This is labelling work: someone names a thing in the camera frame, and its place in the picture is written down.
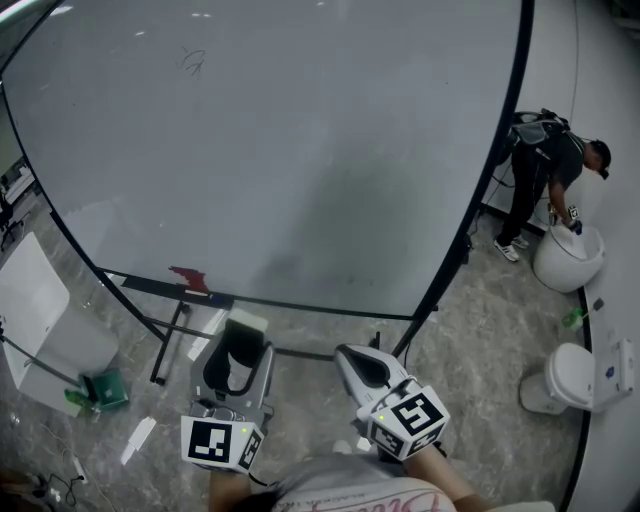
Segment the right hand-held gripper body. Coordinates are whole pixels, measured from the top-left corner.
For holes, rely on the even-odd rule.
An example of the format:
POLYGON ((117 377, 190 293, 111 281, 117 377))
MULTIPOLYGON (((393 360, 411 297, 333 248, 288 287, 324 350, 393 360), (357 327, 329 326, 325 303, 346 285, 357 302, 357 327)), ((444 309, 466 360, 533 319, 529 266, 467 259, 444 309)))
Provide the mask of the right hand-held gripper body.
POLYGON ((434 389, 408 376, 361 405, 355 425, 370 443, 404 461, 438 441, 449 421, 434 389))

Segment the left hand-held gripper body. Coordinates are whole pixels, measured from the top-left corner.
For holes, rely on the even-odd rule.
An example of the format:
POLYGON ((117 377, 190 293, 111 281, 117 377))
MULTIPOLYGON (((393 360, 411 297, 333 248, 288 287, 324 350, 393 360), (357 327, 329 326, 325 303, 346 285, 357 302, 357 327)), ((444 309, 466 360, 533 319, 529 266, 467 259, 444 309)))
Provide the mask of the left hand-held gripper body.
POLYGON ((191 407, 181 417, 181 457, 208 470, 248 473, 274 416, 265 399, 275 350, 268 342, 247 390, 213 390, 204 382, 203 369, 217 344, 210 343, 191 368, 191 407))

